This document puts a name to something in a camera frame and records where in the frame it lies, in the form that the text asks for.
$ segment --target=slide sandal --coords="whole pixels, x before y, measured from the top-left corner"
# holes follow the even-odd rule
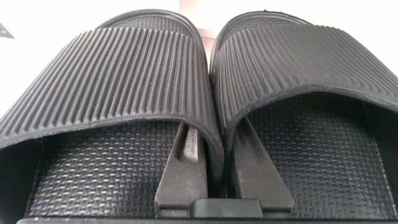
[[[398,78],[364,46],[249,12],[224,26],[210,63],[230,197],[272,218],[397,219]]]
[[[224,165],[198,31],[142,10],[78,35],[0,119],[0,148],[0,223],[186,217]]]

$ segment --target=ribbed rubber strap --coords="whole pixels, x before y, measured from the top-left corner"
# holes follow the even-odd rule
[[[223,148],[198,44],[176,32],[96,29],[73,39],[0,119],[0,147],[142,119],[197,128],[221,175]]]
[[[398,78],[363,45],[335,28],[275,25],[232,35],[214,62],[222,135],[275,100],[313,91],[352,96],[398,111]]]

